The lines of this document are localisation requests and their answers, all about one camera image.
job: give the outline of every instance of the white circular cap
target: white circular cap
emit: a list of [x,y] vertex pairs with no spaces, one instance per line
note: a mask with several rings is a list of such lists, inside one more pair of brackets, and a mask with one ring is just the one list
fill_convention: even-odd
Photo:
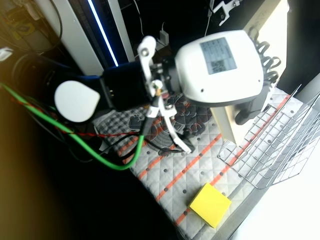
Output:
[[75,123],[91,118],[99,100],[98,92],[73,80],[61,83],[54,93],[54,103],[59,113]]

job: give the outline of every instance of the led light strip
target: led light strip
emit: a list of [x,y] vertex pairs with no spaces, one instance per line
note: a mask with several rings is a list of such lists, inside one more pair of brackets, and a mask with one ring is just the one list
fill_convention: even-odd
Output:
[[112,57],[112,59],[113,59],[113,62],[114,62],[114,64],[115,64],[115,66],[118,67],[117,59],[116,59],[116,57],[115,57],[115,55],[114,55],[114,52],[112,51],[112,48],[111,48],[110,43],[109,43],[109,41],[108,41],[107,35],[106,35],[106,33],[105,33],[105,30],[104,30],[104,28],[102,27],[102,24],[101,24],[101,21],[100,21],[100,19],[99,19],[99,17],[98,17],[98,14],[97,14],[97,11],[96,11],[96,9],[95,9],[95,6],[94,6],[92,0],[87,0],[87,1],[88,1],[89,5],[90,5],[90,8],[91,8],[91,11],[92,11],[92,13],[93,13],[93,15],[94,15],[94,18],[95,18],[95,20],[96,20],[96,23],[98,24],[99,29],[100,29],[100,31],[101,31],[101,33],[102,33],[103,39],[104,39],[104,41],[105,41],[105,44],[106,44],[106,46],[108,47],[108,49],[109,49],[109,51],[110,51],[111,57]]

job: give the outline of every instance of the metal wire rack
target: metal wire rack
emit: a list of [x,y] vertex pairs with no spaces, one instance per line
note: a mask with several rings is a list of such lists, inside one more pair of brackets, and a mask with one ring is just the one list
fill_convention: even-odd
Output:
[[298,175],[320,139],[320,113],[303,104],[292,117],[270,107],[254,121],[243,143],[225,142],[218,158],[257,189]]

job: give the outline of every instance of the yellow cube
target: yellow cube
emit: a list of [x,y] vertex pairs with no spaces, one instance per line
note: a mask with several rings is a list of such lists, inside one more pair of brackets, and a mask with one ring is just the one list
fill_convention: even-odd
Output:
[[195,196],[189,207],[211,227],[216,228],[231,201],[217,189],[206,183]]

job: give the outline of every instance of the label sticker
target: label sticker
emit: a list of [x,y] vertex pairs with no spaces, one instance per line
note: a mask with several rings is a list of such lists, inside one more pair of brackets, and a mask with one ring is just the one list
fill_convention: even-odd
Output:
[[225,37],[200,43],[209,74],[236,69],[236,62]]

